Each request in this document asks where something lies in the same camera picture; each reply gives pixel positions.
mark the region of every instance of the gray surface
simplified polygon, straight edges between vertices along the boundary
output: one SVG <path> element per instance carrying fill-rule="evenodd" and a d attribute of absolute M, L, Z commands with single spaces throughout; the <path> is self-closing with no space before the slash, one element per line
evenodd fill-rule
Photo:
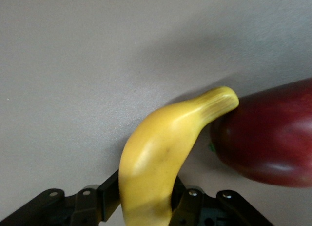
<path fill-rule="evenodd" d="M 311 30 L 312 0 L 0 0 L 0 219 L 48 188 L 102 183 L 164 104 L 312 76 Z M 277 226 L 311 224 L 311 189 L 240 177 L 208 142 L 186 184 L 236 190 Z M 106 225 L 123 225 L 120 209 Z"/>

